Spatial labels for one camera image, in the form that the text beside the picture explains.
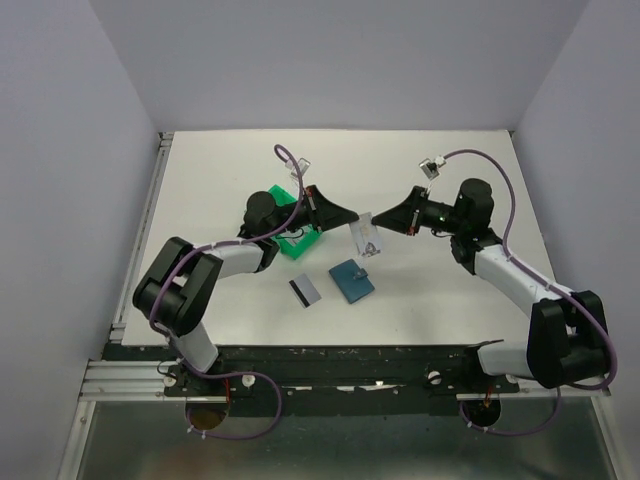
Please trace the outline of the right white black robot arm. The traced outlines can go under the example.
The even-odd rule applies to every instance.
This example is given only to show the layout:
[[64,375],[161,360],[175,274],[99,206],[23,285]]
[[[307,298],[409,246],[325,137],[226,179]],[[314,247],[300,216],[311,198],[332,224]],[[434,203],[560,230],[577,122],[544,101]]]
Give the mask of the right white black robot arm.
[[448,234],[455,261],[528,317],[526,341],[493,340],[469,348],[470,360],[459,370],[462,384],[480,392],[497,376],[511,375],[552,389],[610,373],[599,297],[589,291],[573,292],[538,272],[525,273],[491,228],[493,209],[491,186],[471,178],[462,182],[452,205],[434,202],[426,188],[414,187],[399,205],[372,220],[377,227],[408,236],[423,227]]

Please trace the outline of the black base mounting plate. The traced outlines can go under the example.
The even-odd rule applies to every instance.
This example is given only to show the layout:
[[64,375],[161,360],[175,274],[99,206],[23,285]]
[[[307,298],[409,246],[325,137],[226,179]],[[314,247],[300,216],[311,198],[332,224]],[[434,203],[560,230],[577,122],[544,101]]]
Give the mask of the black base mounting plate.
[[159,380],[159,399],[229,401],[237,417],[453,416],[461,398],[519,390],[503,376],[481,373],[470,353],[466,345],[223,346],[209,379],[176,365],[166,347],[108,344],[102,358]]

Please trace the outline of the green plastic bin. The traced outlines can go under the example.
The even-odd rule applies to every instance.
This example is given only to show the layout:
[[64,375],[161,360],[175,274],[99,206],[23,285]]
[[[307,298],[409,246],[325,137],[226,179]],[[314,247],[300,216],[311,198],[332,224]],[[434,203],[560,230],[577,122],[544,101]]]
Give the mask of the green plastic bin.
[[[273,185],[268,192],[273,196],[276,205],[294,206],[296,198],[279,185]],[[297,260],[320,238],[321,234],[310,225],[306,225],[293,231],[283,231],[274,237],[283,255]]]

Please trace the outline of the left aluminium rail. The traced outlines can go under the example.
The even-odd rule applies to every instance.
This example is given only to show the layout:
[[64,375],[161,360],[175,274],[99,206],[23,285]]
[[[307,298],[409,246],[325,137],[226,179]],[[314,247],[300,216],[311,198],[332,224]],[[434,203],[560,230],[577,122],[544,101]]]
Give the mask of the left aluminium rail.
[[157,362],[92,361],[79,399],[94,402],[146,402],[164,399],[164,376]]

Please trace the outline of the blue card holder wallet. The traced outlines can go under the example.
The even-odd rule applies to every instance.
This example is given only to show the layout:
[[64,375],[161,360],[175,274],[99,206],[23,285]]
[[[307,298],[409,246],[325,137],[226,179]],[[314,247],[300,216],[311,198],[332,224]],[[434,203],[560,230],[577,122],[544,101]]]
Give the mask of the blue card holder wallet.
[[367,271],[355,260],[346,260],[328,273],[349,304],[354,304],[375,291]]

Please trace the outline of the silver card with black stripe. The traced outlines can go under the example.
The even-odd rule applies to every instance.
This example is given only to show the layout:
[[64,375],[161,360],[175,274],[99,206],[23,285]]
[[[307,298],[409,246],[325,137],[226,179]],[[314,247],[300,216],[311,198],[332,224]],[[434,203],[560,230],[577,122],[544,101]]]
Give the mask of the silver card with black stripe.
[[289,281],[294,295],[304,308],[309,308],[321,299],[321,295],[306,274],[301,274]]

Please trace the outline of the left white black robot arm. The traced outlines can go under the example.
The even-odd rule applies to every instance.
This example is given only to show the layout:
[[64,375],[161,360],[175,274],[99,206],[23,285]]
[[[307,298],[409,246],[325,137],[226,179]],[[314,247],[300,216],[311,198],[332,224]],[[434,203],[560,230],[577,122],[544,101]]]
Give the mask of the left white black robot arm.
[[133,306],[163,335],[190,368],[187,382],[201,395],[214,393],[222,380],[219,352],[202,324],[217,281],[270,267],[280,251],[275,237],[311,227],[326,232],[356,222],[359,215],[328,200],[317,186],[279,206],[268,191],[253,193],[238,236],[196,247],[180,237],[165,242],[139,281]]

